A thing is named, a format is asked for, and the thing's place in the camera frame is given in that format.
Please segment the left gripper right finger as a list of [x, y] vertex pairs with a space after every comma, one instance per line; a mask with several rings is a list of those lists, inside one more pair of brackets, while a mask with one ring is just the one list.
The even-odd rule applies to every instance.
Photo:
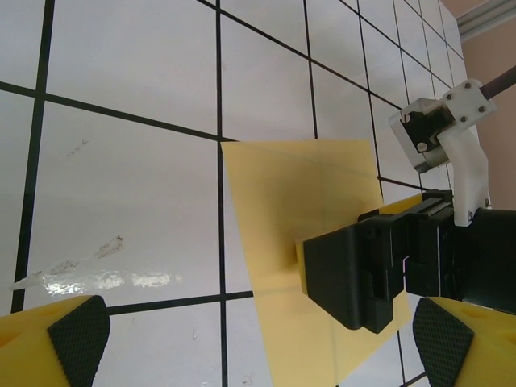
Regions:
[[432, 386], [514, 386], [515, 316], [448, 298], [421, 298], [413, 319]]

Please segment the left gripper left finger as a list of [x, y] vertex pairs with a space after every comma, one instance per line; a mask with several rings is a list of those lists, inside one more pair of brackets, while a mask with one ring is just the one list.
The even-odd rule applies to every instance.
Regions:
[[110, 334], [104, 299], [86, 295], [1, 318], [2, 386], [91, 386]]

